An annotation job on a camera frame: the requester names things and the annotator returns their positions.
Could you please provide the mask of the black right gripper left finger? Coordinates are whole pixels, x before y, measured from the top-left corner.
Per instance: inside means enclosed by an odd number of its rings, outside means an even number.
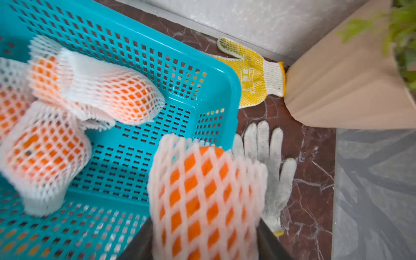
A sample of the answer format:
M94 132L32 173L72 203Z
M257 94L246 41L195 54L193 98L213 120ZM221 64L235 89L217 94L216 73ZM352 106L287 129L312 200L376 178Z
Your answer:
M152 260L153 222L149 217L117 260Z

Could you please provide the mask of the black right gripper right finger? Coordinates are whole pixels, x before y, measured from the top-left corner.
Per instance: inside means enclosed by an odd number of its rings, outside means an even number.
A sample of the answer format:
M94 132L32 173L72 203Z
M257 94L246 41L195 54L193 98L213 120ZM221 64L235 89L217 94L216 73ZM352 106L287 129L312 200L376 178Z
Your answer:
M260 219L256 232L260 260L294 260L263 219Z

